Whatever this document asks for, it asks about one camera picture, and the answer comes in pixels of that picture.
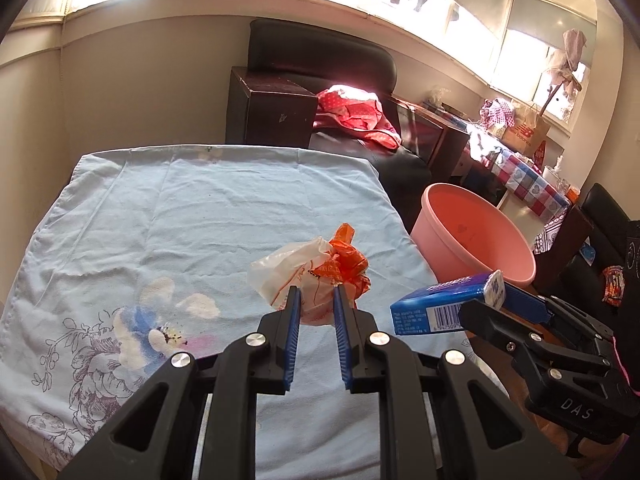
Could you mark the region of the blue Tempo tissue pack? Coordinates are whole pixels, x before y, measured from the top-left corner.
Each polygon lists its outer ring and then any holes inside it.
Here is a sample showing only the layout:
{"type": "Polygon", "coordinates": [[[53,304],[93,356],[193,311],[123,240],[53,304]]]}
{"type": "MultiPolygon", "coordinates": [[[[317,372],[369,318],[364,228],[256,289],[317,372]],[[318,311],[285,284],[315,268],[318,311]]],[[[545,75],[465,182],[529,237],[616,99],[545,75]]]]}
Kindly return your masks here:
{"type": "Polygon", "coordinates": [[[410,292],[390,306],[395,334],[429,335],[463,330],[462,304],[478,300],[499,310],[506,299],[506,284],[500,270],[457,278],[410,292]]]}

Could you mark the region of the red white plastic bag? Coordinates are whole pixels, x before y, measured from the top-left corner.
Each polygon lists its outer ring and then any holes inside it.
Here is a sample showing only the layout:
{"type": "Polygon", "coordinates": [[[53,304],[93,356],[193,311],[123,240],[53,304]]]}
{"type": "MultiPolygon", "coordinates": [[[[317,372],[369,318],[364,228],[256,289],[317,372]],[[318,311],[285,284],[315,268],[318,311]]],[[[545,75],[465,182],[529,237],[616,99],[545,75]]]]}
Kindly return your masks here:
{"type": "Polygon", "coordinates": [[[330,240],[318,236],[291,243],[250,264],[247,281],[273,309],[285,307],[288,290],[300,292],[300,322],[311,326],[333,322],[333,289],[344,286],[349,301],[371,287],[369,261],[353,244],[355,229],[341,224],[330,240]]]}

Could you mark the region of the pink plastic basin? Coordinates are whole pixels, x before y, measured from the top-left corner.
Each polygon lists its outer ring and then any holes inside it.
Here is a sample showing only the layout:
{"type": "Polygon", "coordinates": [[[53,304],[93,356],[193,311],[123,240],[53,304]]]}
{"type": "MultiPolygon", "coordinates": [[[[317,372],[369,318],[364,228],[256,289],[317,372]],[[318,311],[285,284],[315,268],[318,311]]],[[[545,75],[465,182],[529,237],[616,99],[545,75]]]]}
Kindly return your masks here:
{"type": "Polygon", "coordinates": [[[441,282],[499,270],[507,282],[524,288],[536,275],[532,250],[515,224],[457,185],[425,189],[410,236],[441,282]]]}

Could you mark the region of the colourful patterned cloth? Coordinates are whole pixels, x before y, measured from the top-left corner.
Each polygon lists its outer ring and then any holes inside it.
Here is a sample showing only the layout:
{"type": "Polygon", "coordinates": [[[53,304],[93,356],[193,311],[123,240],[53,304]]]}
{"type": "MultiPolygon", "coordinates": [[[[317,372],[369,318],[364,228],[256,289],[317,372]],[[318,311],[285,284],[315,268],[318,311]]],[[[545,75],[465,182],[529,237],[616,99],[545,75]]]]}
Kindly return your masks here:
{"type": "Polygon", "coordinates": [[[608,266],[602,272],[604,277],[603,301],[619,307],[625,292],[624,269],[622,266],[608,266]]]}

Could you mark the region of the checkered tablecloth table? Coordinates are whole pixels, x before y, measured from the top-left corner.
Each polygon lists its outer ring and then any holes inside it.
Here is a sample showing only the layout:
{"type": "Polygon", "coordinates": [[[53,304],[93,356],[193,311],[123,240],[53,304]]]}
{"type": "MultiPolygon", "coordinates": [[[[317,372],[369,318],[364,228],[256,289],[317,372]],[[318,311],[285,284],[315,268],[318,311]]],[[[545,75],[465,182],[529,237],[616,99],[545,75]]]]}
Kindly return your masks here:
{"type": "Polygon", "coordinates": [[[484,128],[454,118],[469,135],[451,183],[483,197],[516,225],[536,254],[551,249],[570,201],[533,162],[502,144],[484,128]]]}

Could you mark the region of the light blue floral cloth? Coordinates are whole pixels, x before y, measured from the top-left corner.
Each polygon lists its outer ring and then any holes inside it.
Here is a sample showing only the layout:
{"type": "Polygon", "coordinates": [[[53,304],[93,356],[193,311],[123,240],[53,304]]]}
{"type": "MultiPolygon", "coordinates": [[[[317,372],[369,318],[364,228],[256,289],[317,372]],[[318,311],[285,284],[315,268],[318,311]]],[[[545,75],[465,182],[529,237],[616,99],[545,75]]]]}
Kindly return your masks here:
{"type": "Polygon", "coordinates": [[[252,262],[343,223],[368,259],[358,307],[434,284],[362,159],[175,145],[91,154],[32,233],[1,318],[1,423],[63,468],[172,354],[221,352],[269,311],[252,262]]]}

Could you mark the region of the brown paper shopping bag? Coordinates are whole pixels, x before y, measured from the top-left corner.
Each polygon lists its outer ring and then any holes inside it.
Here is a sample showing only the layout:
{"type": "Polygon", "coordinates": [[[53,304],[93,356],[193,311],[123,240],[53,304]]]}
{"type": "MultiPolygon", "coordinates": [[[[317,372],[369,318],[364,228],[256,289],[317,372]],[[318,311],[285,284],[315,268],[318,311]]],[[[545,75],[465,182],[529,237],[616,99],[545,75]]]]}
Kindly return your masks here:
{"type": "Polygon", "coordinates": [[[514,152],[532,158],[546,140],[549,123],[530,107],[519,107],[514,113],[514,125],[506,128],[501,143],[514,152]]]}

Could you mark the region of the pink checkered cloth bundle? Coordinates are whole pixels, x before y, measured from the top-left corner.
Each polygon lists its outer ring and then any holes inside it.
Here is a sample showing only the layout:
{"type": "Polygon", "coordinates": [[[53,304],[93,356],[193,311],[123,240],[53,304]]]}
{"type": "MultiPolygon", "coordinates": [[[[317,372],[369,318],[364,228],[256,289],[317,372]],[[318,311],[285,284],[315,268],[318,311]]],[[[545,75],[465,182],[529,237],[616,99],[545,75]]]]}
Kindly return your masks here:
{"type": "Polygon", "coordinates": [[[486,100],[480,108],[480,122],[485,129],[513,127],[515,125],[514,106],[501,98],[486,100]]]}

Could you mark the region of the red dotted garment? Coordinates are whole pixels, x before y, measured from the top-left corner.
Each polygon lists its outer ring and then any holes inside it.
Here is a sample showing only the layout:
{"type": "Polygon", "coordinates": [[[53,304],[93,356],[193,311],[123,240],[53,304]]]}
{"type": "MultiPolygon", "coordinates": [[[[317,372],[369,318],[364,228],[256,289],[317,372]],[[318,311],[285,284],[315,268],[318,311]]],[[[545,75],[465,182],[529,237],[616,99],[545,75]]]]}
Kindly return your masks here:
{"type": "Polygon", "coordinates": [[[334,84],[317,94],[314,128],[337,128],[352,138],[397,151],[401,135],[386,118],[374,92],[334,84]]]}

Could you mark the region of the hanging pink clothes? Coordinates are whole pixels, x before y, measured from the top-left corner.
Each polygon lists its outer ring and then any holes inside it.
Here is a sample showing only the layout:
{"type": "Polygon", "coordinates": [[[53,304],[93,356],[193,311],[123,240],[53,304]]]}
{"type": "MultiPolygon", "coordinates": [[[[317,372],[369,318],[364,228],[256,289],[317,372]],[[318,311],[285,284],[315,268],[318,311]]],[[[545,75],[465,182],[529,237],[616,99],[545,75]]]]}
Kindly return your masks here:
{"type": "Polygon", "coordinates": [[[586,46],[585,34],[576,28],[563,32],[563,47],[555,49],[548,57],[546,73],[550,77],[549,92],[555,94],[560,89],[567,98],[582,91],[582,84],[574,73],[582,60],[582,51],[586,46]]]}

